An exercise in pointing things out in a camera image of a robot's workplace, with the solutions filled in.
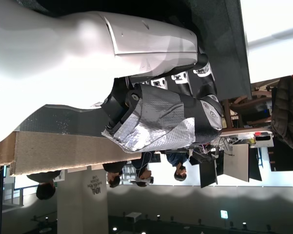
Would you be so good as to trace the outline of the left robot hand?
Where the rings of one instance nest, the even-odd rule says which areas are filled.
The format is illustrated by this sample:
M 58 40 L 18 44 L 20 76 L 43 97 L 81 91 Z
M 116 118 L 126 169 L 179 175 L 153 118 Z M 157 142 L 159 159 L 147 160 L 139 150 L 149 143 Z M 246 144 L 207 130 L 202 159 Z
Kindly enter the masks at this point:
M 0 0 L 0 142 L 43 106 L 101 108 L 125 152 L 209 143 L 222 110 L 196 35 L 108 12 L 52 18 Z

